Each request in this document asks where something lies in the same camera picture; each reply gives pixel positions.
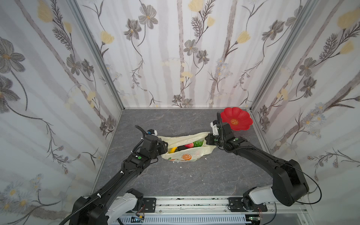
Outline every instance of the gray marble surface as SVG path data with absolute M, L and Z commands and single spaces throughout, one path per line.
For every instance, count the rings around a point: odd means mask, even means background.
M 126 109 L 114 134 L 95 190 L 101 188 L 120 169 L 121 163 L 140 141 L 141 132 L 155 129 L 160 136 L 184 136 L 211 132 L 210 122 L 219 109 Z M 235 131 L 261 148 L 254 128 Z M 145 196 L 242 195 L 254 186 L 272 183 L 272 178 L 249 160 L 215 148 L 195 162 L 159 161 L 146 168 L 122 190 L 135 188 Z

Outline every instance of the robotic arm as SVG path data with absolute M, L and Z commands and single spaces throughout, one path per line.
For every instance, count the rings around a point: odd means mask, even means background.
M 295 160 L 286 161 L 272 156 L 252 145 L 244 138 L 236 138 L 228 123 L 222 123 L 220 113 L 217 121 L 211 123 L 213 134 L 209 134 L 206 144 L 222 147 L 228 153 L 244 157 L 273 178 L 273 184 L 261 188 L 252 188 L 243 194 L 242 206 L 247 211 L 252 211 L 264 202 L 278 200 L 285 206 L 291 206 L 308 191 L 301 167 Z
M 242 205 L 236 202 L 234 211 L 253 211 L 264 202 L 276 200 L 291 206 L 309 191 L 298 162 L 277 158 L 241 137 L 236 138 L 230 125 L 221 122 L 220 113 L 217 113 L 217 121 L 213 121 L 211 126 L 213 133 L 205 138 L 208 145 L 217 145 L 228 153 L 250 160 L 273 178 L 272 185 L 255 187 L 245 192 L 241 200 Z M 157 159 L 159 155 L 167 152 L 168 144 L 156 136 L 155 130 L 145 132 L 139 126 L 136 127 L 142 132 L 143 138 L 123 161 L 121 170 L 94 194 L 87 198 L 80 197 L 74 203 L 72 213 L 59 225 L 64 225 L 68 220 L 69 225 L 111 224 L 127 211 L 138 212 L 144 207 L 143 194 L 134 189 L 128 190 L 122 198 L 116 198 L 128 182 L 139 176 L 151 164 L 152 159 Z

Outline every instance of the wall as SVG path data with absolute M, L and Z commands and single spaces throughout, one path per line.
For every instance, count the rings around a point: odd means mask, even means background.
M 65 1 L 0 14 L 0 220 L 58 224 L 90 193 L 120 111 Z
M 319 182 L 323 198 L 308 206 L 317 225 L 360 219 L 359 7 L 320 1 L 254 111 L 274 154 Z M 308 184 L 303 201 L 317 201 Z
M 250 107 L 306 3 L 77 2 L 125 107 L 175 108 Z

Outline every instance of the plastic bag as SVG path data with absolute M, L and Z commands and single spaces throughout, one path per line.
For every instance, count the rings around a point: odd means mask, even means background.
M 198 133 L 198 134 L 194 134 L 194 135 L 180 136 L 180 137 L 174 137 L 174 138 L 158 136 L 159 138 L 161 138 L 162 141 L 165 141 L 169 144 L 168 152 L 173 147 L 190 144 L 190 143 L 193 143 L 194 141 L 204 139 L 203 145 L 201 147 L 189 148 L 189 149 L 185 149 L 185 150 L 182 150 L 179 152 L 174 152 L 174 153 L 167 152 L 165 154 L 162 154 L 161 157 L 164 159 L 170 160 L 170 161 L 178 161 L 178 162 L 196 161 L 203 155 L 212 153 L 212 151 L 216 147 L 215 145 L 207 145 L 206 144 L 205 137 L 209 133 L 210 132 L 202 132 L 202 133 Z

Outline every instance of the metal corner post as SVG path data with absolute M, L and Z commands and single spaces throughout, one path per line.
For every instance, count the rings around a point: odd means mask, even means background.
M 297 36 L 301 32 L 302 28 L 306 25 L 307 20 L 310 18 L 311 13 L 315 9 L 317 3 L 319 0 L 308 0 L 301 11 L 294 28 L 291 29 L 291 32 L 286 39 L 284 45 L 282 46 L 279 54 L 277 55 L 275 62 L 269 69 L 268 74 L 266 75 L 263 83 L 260 86 L 260 89 L 258 93 L 256 94 L 256 97 L 254 98 L 254 101 L 252 103 L 252 108 L 256 108 L 257 105 L 260 102 L 261 97 L 265 94 L 265 91 L 267 90 L 270 82 L 272 81 L 273 77 L 275 76 L 276 72 L 278 71 L 279 67 L 283 63 L 286 55 L 289 53 L 291 47 L 293 46 L 294 42 L 296 41 Z
M 87 26 L 84 16 L 81 13 L 79 5 L 77 4 L 76 0 L 66 0 L 66 1 L 70 7 L 72 14 L 74 15 L 74 17 L 80 27 L 82 34 L 84 35 L 84 37 L 86 39 L 86 42 L 88 43 L 88 46 L 89 46 L 91 52 L 93 53 L 98 65 L 100 67 L 100 70 L 104 74 L 104 79 L 106 80 L 106 83 L 108 84 L 108 87 L 110 88 L 110 91 L 111 91 L 112 95 L 114 96 L 119 109 L 121 111 L 123 111 L 125 109 L 125 107 L 120 99 L 120 96 L 118 95 L 118 92 L 114 86 L 114 83 L 112 82 L 111 76 L 110 76 L 108 70 L 106 69 L 105 63 L 103 61 L 103 57 L 101 56 L 99 48 L 97 47 L 96 42 L 93 39 L 93 36 L 91 35 L 89 27 Z

